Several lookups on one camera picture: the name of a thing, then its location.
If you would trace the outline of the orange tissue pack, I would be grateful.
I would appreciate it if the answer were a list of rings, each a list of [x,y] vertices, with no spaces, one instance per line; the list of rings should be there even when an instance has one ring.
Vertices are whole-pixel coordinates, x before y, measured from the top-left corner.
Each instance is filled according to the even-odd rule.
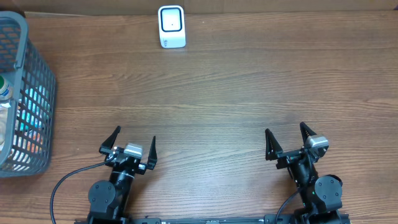
[[[37,131],[24,131],[21,134],[18,143],[20,148],[34,154],[42,153],[43,138]]]

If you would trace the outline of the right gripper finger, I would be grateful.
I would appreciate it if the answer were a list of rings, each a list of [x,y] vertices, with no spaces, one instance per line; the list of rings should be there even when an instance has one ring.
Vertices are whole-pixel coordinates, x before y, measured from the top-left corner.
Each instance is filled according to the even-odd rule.
[[[304,122],[300,123],[300,132],[301,132],[304,144],[306,143],[309,136],[317,135],[316,132],[311,130]]]
[[[272,161],[278,158],[278,154],[283,153],[283,149],[274,137],[270,129],[265,130],[266,135],[266,160]]]

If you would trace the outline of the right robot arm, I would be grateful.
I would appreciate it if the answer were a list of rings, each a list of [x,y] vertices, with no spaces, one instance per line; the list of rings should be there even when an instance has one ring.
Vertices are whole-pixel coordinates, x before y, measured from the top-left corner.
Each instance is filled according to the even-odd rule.
[[[315,163],[322,158],[329,141],[322,134],[311,130],[304,122],[300,123],[303,145],[300,149],[285,152],[270,129],[265,130],[266,160],[276,161],[276,168],[287,169],[295,182],[296,191],[280,206],[274,223],[344,223],[349,218],[342,217],[339,209],[343,182],[336,175],[319,176]],[[287,204],[299,195],[303,208],[296,209],[288,218],[281,217]]]

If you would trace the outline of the teal tissue pack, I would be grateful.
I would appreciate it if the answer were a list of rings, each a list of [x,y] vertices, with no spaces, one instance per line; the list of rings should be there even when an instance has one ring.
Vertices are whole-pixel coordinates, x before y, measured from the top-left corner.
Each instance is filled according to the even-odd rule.
[[[24,90],[24,96],[19,100],[19,116],[22,119],[19,131],[34,131],[48,134],[51,128],[52,109],[35,89]]]

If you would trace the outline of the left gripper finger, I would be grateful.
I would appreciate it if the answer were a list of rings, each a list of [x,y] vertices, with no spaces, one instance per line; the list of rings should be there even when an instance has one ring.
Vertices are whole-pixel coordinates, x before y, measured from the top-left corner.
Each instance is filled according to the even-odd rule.
[[[157,152],[156,152],[156,138],[155,136],[152,138],[152,143],[150,145],[148,160],[147,160],[147,169],[154,170],[155,165],[157,163]]]
[[[114,146],[116,138],[121,130],[120,126],[117,126],[113,133],[101,144],[101,150],[111,150]]]

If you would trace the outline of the brown white snack bag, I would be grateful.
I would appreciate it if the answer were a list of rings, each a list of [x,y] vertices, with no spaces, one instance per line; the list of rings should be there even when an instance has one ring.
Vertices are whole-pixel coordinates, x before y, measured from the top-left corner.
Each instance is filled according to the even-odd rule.
[[[4,147],[5,137],[6,137],[6,126],[7,126],[7,114],[8,110],[11,107],[10,102],[1,103],[1,113],[0,113],[0,144],[2,151]]]

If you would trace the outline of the green capped plastic bottle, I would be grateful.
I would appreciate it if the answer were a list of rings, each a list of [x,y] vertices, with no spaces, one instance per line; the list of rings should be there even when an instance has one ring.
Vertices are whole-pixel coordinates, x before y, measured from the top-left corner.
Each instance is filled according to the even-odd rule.
[[[3,76],[0,76],[0,87],[0,100],[9,100],[12,97],[13,87]]]

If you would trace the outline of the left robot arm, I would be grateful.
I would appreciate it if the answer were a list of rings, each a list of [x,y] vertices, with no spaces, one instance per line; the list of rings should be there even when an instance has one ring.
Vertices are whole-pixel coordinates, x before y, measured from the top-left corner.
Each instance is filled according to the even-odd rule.
[[[114,145],[120,130],[121,127],[117,126],[99,148],[99,152],[106,156],[106,165],[112,171],[108,180],[95,182],[88,192],[88,223],[128,223],[125,209],[135,175],[153,170],[157,163],[155,138],[152,139],[147,162],[142,163],[142,146],[133,143],[128,143],[125,147]]]

